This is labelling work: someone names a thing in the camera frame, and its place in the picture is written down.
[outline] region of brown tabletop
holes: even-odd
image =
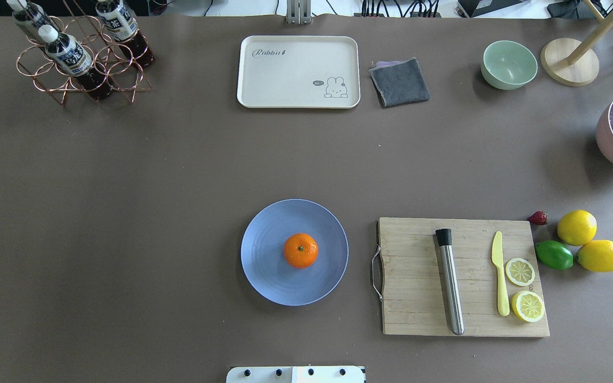
[[[15,71],[25,48],[0,18],[0,381],[224,381],[233,366],[357,364],[368,381],[613,381],[613,273],[541,266],[542,339],[382,334],[370,286],[380,217],[552,224],[574,209],[613,240],[613,165],[594,127],[613,100],[613,31],[598,79],[542,69],[491,88],[484,48],[538,54],[595,22],[321,16],[141,19],[158,62],[129,106],[71,95],[61,107]],[[249,110],[236,101],[250,35],[358,42],[350,110]],[[418,58],[431,98],[382,109],[370,62]],[[350,246],[339,286],[304,307],[272,303],[240,262],[249,221],[304,198],[330,209]]]

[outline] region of soda bottle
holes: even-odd
[[[93,57],[75,37],[58,32],[51,25],[39,28],[39,36],[46,42],[46,55],[56,61],[63,72],[75,77],[92,98],[104,99],[112,93],[112,80],[96,70]]]
[[[44,25],[51,25],[56,31],[56,25],[51,22],[49,16],[44,12],[44,9],[37,4],[28,3],[26,0],[6,0],[9,7],[13,10],[15,24],[29,37],[32,41],[39,44],[44,42],[39,38],[39,28]]]
[[[127,46],[134,55],[134,60],[146,68],[155,62],[155,55],[148,46],[146,39],[138,29],[138,24],[122,0],[98,0],[96,14],[103,21],[107,32],[119,44]],[[120,45],[125,56],[130,57],[129,51]]]

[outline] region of cutting board handle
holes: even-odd
[[[380,298],[380,302],[382,302],[382,293],[375,286],[375,259],[380,259],[380,267],[382,267],[382,258],[380,257],[380,245],[377,245],[377,250],[375,250],[375,255],[372,256],[372,260],[370,261],[370,282],[372,282],[372,288],[375,289],[377,293],[377,297]]]

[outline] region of wooden cutting board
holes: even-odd
[[[496,267],[491,244],[503,233],[503,264],[514,257],[530,262],[533,283],[516,286],[506,278],[508,297],[529,289],[543,298],[531,228],[528,221],[380,218],[382,260],[382,332],[390,335],[455,336],[449,329],[442,293],[435,230],[450,228],[458,291],[465,321],[462,337],[549,337],[548,316],[524,322],[496,308]]]

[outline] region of red fruit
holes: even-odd
[[[537,211],[536,213],[533,213],[527,219],[527,221],[533,223],[534,225],[543,226],[548,222],[548,215],[545,213],[545,211]]]

